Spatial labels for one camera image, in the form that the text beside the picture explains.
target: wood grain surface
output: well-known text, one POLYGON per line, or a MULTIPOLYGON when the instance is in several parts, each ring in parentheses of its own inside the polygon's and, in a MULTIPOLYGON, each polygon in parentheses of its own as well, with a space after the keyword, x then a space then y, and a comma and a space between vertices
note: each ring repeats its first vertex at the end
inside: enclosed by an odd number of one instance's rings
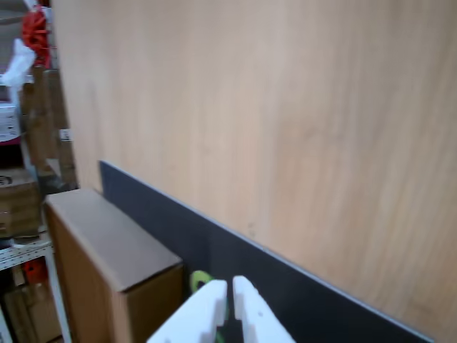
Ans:
POLYGON ((54 11, 82 185, 105 159, 457 340, 457 1, 54 11))

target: green object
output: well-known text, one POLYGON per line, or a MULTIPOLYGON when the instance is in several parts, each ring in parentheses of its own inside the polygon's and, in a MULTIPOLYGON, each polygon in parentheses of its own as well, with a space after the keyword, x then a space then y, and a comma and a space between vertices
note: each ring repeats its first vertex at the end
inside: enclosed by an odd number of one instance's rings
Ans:
POLYGON ((207 284, 213 279, 213 277, 202 271, 202 270, 196 270, 191 274, 191 291, 192 293, 195 293, 199 290, 199 284, 207 284))
MULTIPOLYGON (((203 270, 196 270, 191 274, 191 291, 192 294, 197 292, 200 288, 200 285, 207 284, 213 279, 213 277, 204 272, 203 270)), ((229 317, 229 308, 227 307, 226 311, 226 319, 229 317)), ((222 337, 221 333, 217 331, 216 333, 216 342, 217 343, 224 343, 224 338, 222 337)))

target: red object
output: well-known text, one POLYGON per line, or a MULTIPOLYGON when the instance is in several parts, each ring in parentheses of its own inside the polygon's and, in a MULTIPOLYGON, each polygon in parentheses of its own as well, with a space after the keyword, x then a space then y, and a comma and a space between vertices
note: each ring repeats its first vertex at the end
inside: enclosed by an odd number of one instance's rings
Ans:
POLYGON ((23 268, 30 284, 40 284, 48 279, 48 269, 43 257, 25 262, 23 268))
POLYGON ((40 5, 35 6, 22 20, 22 40, 26 46, 35 51, 34 66, 49 68, 51 55, 48 30, 46 30, 46 16, 40 5))

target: brown box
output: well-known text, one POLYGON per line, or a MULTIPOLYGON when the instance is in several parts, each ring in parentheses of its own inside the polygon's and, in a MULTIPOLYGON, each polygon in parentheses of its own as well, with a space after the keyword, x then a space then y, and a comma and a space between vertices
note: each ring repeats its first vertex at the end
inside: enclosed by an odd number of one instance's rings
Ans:
POLYGON ((38 343, 47 343, 61 336, 54 298, 47 282, 24 287, 29 293, 27 310, 33 324, 38 343))
POLYGON ((59 71, 52 69, 43 73, 43 94, 46 113, 51 119, 54 141, 57 146, 62 181, 76 183, 71 133, 66 115, 64 93, 59 71))
POLYGON ((26 141, 30 162, 40 175, 52 172, 48 159, 57 158, 57 145, 53 139, 53 129, 47 116, 32 114, 27 120, 26 141))
POLYGON ((22 289, 4 295, 6 311, 18 343, 35 343, 36 335, 27 312, 26 297, 22 289))
POLYGON ((41 224, 36 182, 25 169, 0 169, 0 237, 34 236, 41 224))
POLYGON ((144 343, 181 305, 181 259, 94 190, 46 203, 74 339, 144 343))

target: dark gray board edge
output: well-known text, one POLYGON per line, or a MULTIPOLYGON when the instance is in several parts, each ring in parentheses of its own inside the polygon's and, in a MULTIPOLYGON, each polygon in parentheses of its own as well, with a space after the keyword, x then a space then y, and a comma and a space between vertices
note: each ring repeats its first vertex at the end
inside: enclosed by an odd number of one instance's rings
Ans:
MULTIPOLYGON (((229 285, 233 276, 246 276, 297 342, 433 342, 117 166, 99 166, 109 202, 179 255, 190 272, 204 270, 229 285)), ((240 341, 237 332, 241 326, 233 319, 222 329, 226 342, 240 341)))

